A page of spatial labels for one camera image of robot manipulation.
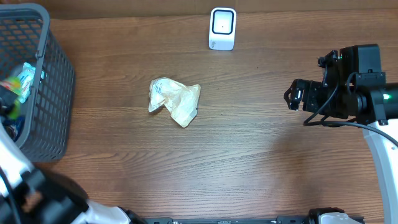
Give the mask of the beige snack bag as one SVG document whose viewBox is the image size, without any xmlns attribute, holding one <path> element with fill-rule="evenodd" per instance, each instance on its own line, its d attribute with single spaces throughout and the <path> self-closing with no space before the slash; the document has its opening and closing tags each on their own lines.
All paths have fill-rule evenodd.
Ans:
<svg viewBox="0 0 398 224">
<path fill-rule="evenodd" d="M 170 117 L 182 128 L 186 128 L 198 113 L 201 86 L 186 86 L 170 78 L 152 80 L 149 87 L 149 112 L 164 106 Z"/>
</svg>

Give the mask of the green toilet tissue pack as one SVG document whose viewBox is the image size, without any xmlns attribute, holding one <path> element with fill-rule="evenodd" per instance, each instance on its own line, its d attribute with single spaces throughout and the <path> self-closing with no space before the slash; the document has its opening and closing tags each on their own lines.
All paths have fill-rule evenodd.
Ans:
<svg viewBox="0 0 398 224">
<path fill-rule="evenodd" d="M 35 67 L 25 62 L 22 66 L 22 71 L 18 74 L 17 78 L 21 83 L 21 94 L 18 100 L 21 104 L 24 104 L 30 95 L 30 87 L 34 84 Z"/>
</svg>

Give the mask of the colourful Haribo candy bag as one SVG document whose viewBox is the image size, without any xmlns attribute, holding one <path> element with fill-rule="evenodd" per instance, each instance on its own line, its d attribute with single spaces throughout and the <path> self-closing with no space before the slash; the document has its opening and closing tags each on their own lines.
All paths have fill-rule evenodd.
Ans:
<svg viewBox="0 0 398 224">
<path fill-rule="evenodd" d="M 22 87 L 18 78 L 9 77 L 1 81 L 1 116 L 17 119 L 20 114 L 21 94 Z"/>
</svg>

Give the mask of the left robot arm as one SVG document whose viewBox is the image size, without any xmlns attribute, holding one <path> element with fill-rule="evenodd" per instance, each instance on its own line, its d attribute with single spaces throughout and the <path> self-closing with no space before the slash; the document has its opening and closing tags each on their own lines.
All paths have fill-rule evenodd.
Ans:
<svg viewBox="0 0 398 224">
<path fill-rule="evenodd" d="M 1 223 L 145 224 L 130 210 L 107 207 L 35 167 L 1 127 Z"/>
</svg>

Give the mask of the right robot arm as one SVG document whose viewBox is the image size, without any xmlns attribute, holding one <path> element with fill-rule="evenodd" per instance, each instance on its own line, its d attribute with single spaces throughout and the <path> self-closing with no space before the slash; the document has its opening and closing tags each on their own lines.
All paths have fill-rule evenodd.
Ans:
<svg viewBox="0 0 398 224">
<path fill-rule="evenodd" d="M 386 82 L 377 44 L 332 50 L 318 58 L 323 80 L 295 79 L 284 93 L 304 126 L 363 130 L 381 191 L 385 223 L 397 223 L 397 84 Z"/>
</svg>

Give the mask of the white barcode scanner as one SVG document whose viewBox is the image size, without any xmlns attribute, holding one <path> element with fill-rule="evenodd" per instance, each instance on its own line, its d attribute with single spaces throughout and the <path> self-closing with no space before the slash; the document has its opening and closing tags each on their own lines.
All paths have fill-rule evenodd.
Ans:
<svg viewBox="0 0 398 224">
<path fill-rule="evenodd" d="M 231 51 L 236 35 L 236 11 L 216 7 L 210 14 L 208 46 L 211 50 Z"/>
</svg>

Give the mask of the grey plastic mesh basket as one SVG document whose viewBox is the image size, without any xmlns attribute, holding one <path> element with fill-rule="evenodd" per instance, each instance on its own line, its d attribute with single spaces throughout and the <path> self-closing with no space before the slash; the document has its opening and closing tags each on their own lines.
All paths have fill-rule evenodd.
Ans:
<svg viewBox="0 0 398 224">
<path fill-rule="evenodd" d="M 75 70 L 50 31 L 44 7 L 3 4 L 1 79 L 17 75 L 24 63 L 35 68 L 35 75 L 20 107 L 23 125 L 16 145 L 33 162 L 59 160 L 67 150 Z"/>
</svg>

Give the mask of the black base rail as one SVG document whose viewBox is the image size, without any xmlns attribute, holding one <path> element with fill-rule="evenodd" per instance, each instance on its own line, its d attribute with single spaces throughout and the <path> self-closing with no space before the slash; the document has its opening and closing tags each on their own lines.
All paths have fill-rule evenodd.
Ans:
<svg viewBox="0 0 398 224">
<path fill-rule="evenodd" d="M 365 224 L 364 217 L 351 217 L 344 210 L 336 207 L 313 208 L 308 211 L 307 215 L 281 215 L 274 218 L 173 219 L 162 217 L 145 218 L 144 220 L 148 224 Z"/>
</svg>

